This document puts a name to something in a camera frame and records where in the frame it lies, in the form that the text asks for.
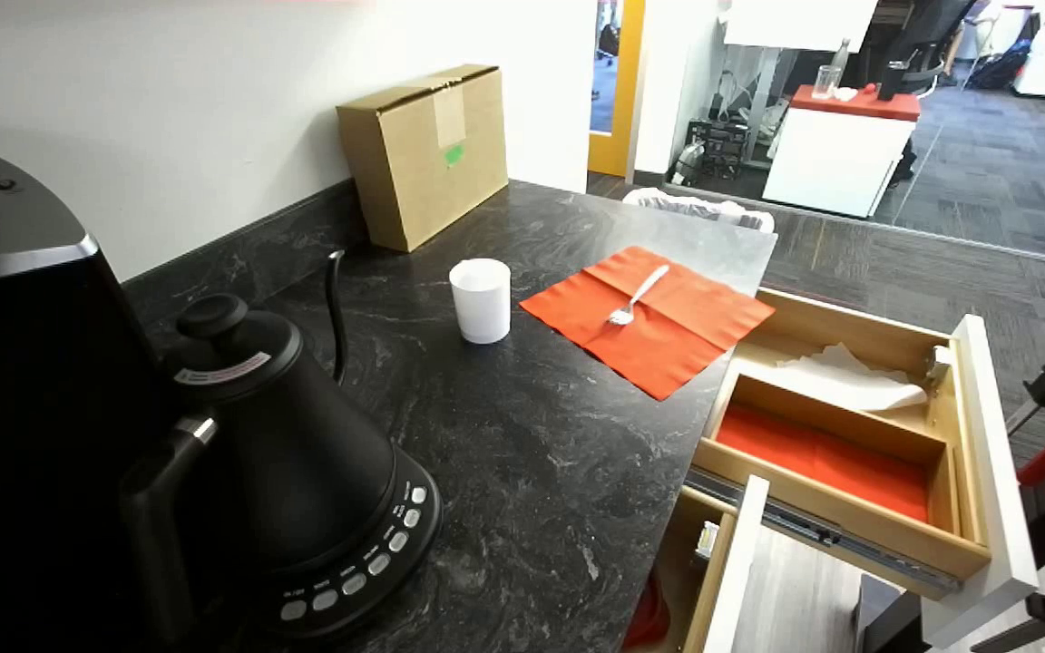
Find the white paper napkins in drawer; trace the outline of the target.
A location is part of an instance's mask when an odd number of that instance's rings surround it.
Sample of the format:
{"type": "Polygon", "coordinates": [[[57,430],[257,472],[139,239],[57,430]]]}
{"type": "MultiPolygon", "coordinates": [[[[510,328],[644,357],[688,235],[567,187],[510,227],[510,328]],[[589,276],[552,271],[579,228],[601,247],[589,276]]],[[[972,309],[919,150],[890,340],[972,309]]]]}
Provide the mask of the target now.
{"type": "Polygon", "coordinates": [[[811,357],[785,361],[771,366],[771,378],[800,396],[861,415],[925,403],[925,388],[907,374],[867,366],[846,344],[826,344],[811,357]]]}

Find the open wooden drawer right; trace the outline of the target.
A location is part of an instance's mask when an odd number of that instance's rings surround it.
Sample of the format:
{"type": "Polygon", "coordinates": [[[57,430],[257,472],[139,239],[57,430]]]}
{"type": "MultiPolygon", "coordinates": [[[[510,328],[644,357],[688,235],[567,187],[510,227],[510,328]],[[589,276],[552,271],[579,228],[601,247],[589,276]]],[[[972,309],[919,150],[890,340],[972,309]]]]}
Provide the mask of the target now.
{"type": "Polygon", "coordinates": [[[771,317],[729,361],[694,469],[770,484],[800,540],[941,609],[1036,585],[987,325],[925,329],[762,291],[771,317]]]}

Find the orange napkin in drawer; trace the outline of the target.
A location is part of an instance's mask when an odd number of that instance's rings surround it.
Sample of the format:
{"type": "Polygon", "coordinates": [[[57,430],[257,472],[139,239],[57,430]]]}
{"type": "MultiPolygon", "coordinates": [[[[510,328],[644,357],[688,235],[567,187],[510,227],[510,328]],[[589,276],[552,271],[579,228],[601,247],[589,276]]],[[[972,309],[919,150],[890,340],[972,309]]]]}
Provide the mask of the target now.
{"type": "Polygon", "coordinates": [[[734,408],[723,417],[717,443],[919,523],[927,521],[927,472],[923,464],[842,436],[734,408]]]}

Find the white ceramic mug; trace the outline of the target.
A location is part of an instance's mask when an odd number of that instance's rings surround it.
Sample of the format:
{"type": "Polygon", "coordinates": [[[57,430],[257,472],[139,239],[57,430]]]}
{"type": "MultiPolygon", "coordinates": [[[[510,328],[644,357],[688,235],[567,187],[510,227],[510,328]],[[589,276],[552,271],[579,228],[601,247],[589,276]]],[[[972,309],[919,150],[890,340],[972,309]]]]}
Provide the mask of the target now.
{"type": "Polygon", "coordinates": [[[468,344],[498,344],[510,329],[510,270],[498,258],[464,258],[451,270],[456,329],[468,344]]]}

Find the orange paper napkin on counter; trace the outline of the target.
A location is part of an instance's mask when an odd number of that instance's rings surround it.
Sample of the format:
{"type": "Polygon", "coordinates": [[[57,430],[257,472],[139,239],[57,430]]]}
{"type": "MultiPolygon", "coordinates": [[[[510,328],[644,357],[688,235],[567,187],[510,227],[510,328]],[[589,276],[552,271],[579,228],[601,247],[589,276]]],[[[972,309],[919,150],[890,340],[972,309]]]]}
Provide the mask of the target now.
{"type": "Polygon", "coordinates": [[[653,401],[673,396],[771,317],[767,300],[644,247],[624,247],[531,296],[521,309],[653,401]],[[608,314],[658,267],[670,271],[640,300],[635,325],[608,328],[608,314]]]}

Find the brown cardboard box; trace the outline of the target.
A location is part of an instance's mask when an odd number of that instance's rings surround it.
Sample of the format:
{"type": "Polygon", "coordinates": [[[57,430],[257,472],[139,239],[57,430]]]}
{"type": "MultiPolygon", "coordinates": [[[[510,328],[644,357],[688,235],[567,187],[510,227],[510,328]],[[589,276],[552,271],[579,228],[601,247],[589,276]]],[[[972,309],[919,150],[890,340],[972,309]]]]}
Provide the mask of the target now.
{"type": "Polygon", "coordinates": [[[498,66],[417,77],[337,109],[367,235],[417,251],[506,187],[498,66]]]}

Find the clear plastic trash bin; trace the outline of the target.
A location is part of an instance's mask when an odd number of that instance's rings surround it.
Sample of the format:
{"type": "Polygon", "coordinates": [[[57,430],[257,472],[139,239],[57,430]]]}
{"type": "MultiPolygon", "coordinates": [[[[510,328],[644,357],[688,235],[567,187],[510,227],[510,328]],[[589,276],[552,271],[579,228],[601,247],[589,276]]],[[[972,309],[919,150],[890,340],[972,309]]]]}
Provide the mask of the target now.
{"type": "Polygon", "coordinates": [[[687,262],[700,271],[747,296],[762,288],[777,247],[777,222],[770,212],[665,188],[631,188],[624,204],[665,219],[687,239],[687,262]]]}

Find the black gooseneck electric kettle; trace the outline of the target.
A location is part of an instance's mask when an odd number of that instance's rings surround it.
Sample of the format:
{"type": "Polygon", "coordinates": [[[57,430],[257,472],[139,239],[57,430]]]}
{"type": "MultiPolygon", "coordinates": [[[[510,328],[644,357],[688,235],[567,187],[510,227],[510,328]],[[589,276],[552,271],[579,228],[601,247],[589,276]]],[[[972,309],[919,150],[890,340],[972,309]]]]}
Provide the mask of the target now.
{"type": "Polygon", "coordinates": [[[343,319],[326,254],[335,369],[302,329],[237,296],[193,300],[165,357],[188,415],[132,464],[119,514],[147,633],[200,629],[193,568],[226,570],[221,594],[277,641],[363,626],[412,575],[438,523],[435,478],[341,388],[343,319]]]}

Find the white cabinet with red top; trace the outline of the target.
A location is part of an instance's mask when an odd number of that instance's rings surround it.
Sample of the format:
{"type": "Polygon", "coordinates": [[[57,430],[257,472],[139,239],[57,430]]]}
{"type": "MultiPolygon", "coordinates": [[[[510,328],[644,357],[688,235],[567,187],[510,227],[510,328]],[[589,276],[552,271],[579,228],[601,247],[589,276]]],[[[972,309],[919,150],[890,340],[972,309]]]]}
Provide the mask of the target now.
{"type": "Polygon", "coordinates": [[[919,96],[883,99],[874,85],[832,96],[799,89],[779,121],[762,198],[872,219],[919,121],[919,96]]]}

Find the black coffee machine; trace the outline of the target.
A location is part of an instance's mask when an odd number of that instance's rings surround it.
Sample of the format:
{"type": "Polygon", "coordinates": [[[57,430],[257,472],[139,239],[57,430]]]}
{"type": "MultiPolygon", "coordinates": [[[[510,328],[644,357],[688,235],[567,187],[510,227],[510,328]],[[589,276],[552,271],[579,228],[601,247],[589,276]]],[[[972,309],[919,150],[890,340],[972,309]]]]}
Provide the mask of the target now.
{"type": "Polygon", "coordinates": [[[115,487],[165,423],[100,247],[0,161],[0,653],[110,653],[140,633],[115,487]]]}

